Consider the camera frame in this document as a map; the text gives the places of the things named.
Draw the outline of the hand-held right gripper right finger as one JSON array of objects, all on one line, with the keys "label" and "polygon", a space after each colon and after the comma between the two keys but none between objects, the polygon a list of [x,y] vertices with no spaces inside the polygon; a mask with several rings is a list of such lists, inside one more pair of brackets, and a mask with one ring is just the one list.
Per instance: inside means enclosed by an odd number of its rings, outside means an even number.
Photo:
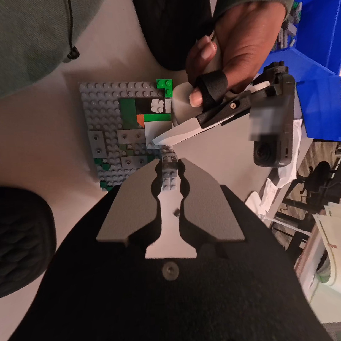
[{"label": "hand-held right gripper right finger", "polygon": [[245,236],[218,181],[187,159],[179,160],[178,171],[183,196],[179,223],[183,240],[244,241]]}]

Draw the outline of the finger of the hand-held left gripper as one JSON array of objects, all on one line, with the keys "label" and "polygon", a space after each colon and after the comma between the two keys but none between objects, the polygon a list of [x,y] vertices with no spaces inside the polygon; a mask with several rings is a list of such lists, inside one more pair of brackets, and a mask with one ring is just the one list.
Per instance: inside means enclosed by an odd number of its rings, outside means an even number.
[{"label": "finger of the hand-held left gripper", "polygon": [[175,134],[173,139],[173,146],[226,122],[227,120],[220,120],[218,123],[214,123],[206,128],[202,128],[196,118],[191,118],[173,128],[173,132]]},{"label": "finger of the hand-held left gripper", "polygon": [[191,118],[184,123],[164,132],[152,141],[159,146],[173,146],[180,143],[197,133],[201,132],[201,126],[196,118]]}]

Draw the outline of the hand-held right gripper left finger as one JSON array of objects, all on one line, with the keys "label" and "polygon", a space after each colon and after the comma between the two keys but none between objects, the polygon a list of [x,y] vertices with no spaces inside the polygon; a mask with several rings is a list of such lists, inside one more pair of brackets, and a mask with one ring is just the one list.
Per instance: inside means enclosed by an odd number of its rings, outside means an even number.
[{"label": "hand-held right gripper left finger", "polygon": [[124,242],[161,217],[161,161],[153,160],[121,185],[96,237],[98,242]]}]

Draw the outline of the bright green brick plate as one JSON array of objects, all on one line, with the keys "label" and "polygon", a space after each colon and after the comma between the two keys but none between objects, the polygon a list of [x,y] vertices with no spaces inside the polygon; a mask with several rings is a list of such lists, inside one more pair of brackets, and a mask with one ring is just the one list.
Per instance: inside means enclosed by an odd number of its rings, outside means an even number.
[{"label": "bright green brick plate", "polygon": [[173,96],[173,80],[172,79],[157,79],[157,89],[164,90],[164,97],[171,98]]}]

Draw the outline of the light grey brick assembly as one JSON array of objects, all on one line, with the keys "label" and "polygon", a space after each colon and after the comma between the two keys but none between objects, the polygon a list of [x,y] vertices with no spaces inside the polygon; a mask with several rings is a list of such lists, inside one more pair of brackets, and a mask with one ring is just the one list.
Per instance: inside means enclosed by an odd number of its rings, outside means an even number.
[{"label": "light grey brick assembly", "polygon": [[162,190],[173,191],[177,189],[178,158],[175,152],[161,153],[162,165]]}]

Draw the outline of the grey toy brick model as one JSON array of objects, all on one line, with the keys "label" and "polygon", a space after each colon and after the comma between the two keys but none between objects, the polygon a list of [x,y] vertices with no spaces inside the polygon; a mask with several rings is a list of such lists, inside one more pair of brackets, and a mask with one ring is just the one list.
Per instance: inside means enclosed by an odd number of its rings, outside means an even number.
[{"label": "grey toy brick model", "polygon": [[80,83],[100,188],[110,191],[172,147],[153,139],[173,128],[172,97],[155,82]]}]

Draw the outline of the grey desk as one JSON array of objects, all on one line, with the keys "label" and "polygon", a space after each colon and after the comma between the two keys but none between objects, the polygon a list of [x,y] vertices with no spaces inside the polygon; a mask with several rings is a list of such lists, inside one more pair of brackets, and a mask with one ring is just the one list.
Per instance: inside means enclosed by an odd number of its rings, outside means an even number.
[{"label": "grey desk", "polygon": [[[79,82],[151,80],[175,85],[185,71],[162,68],[143,37],[132,1],[104,1],[76,43],[80,57],[29,87],[1,98],[1,185],[39,194],[52,209],[57,248],[105,194],[88,141]],[[175,146],[242,201],[260,191],[269,168],[253,162],[244,116]]]}]

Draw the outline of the blue plastic bin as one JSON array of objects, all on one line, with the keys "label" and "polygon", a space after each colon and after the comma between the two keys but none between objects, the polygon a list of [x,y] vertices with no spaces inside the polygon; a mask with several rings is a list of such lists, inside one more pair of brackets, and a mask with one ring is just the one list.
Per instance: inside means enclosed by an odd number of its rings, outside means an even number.
[{"label": "blue plastic bin", "polygon": [[341,67],[341,1],[302,1],[295,48],[336,75]]},{"label": "blue plastic bin", "polygon": [[293,47],[271,52],[260,71],[280,61],[284,61],[296,81],[307,136],[340,141],[341,78]]}]

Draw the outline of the black mesh pad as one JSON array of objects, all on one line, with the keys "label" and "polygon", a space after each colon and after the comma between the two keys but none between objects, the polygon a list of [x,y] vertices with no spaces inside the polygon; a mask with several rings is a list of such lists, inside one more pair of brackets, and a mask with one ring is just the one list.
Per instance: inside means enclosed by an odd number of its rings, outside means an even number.
[{"label": "black mesh pad", "polygon": [[185,69],[190,49],[213,31],[209,0],[133,0],[147,45],[167,70]]}]

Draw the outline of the pile of grey bricks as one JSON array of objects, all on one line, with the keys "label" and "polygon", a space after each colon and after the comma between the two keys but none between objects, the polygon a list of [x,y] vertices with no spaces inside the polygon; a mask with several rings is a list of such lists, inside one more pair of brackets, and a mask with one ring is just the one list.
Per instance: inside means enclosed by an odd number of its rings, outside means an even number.
[{"label": "pile of grey bricks", "polygon": [[294,1],[287,19],[283,22],[277,39],[271,49],[272,52],[293,47],[296,41],[297,26],[301,20],[303,3]]}]

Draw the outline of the black office chair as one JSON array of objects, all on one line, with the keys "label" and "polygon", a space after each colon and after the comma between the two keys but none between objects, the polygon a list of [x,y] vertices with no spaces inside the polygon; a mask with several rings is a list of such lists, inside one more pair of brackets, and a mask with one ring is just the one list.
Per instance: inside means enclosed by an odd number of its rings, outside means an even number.
[{"label": "black office chair", "polygon": [[307,177],[297,175],[291,183],[291,189],[303,184],[300,194],[306,191],[305,202],[312,206],[324,206],[329,202],[339,203],[341,195],[340,169],[331,169],[330,164],[321,161],[315,168],[309,167]]}]

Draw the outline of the white sheet with green stripe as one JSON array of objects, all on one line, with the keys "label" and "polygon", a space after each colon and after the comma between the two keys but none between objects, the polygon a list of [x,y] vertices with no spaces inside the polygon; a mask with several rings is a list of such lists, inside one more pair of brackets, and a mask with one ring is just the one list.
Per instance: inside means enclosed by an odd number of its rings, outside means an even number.
[{"label": "white sheet with green stripe", "polygon": [[325,249],[327,258],[316,271],[319,282],[341,292],[341,205],[329,202],[324,206],[326,215],[313,215]]}]

